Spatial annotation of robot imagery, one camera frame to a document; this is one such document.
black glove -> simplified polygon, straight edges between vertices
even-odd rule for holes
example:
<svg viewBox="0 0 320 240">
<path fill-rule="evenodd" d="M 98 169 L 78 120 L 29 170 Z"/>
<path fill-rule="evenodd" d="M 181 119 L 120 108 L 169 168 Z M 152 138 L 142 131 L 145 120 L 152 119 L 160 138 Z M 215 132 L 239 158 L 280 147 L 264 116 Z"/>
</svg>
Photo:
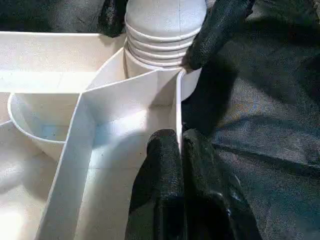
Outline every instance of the black glove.
<svg viewBox="0 0 320 240">
<path fill-rule="evenodd" d="M 99 17 L 102 32 L 109 37 L 121 34 L 124 28 L 127 0 L 105 0 Z"/>
<path fill-rule="evenodd" d="M 193 69 L 203 67 L 231 38 L 248 15 L 255 0 L 217 0 L 192 44 L 187 61 Z"/>
</svg>

